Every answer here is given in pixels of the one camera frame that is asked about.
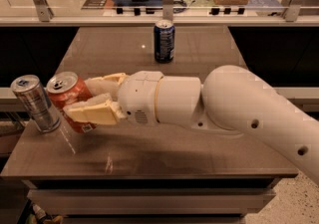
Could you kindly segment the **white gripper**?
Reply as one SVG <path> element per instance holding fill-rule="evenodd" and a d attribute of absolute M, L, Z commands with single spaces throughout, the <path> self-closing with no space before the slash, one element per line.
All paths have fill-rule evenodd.
<path fill-rule="evenodd" d="M 63 111 L 77 122 L 116 125 L 128 118 L 137 125 L 156 125 L 156 93 L 162 77 L 162 72 L 140 71 L 88 78 L 85 84 L 93 97 Z"/>

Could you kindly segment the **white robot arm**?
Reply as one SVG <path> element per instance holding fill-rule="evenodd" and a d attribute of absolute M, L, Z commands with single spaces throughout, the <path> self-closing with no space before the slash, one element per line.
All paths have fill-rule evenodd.
<path fill-rule="evenodd" d="M 250 71 L 214 69 L 205 80 L 140 71 L 86 80 L 93 94 L 63 108 L 78 122 L 175 124 L 223 134 L 248 134 L 319 183 L 319 122 Z"/>

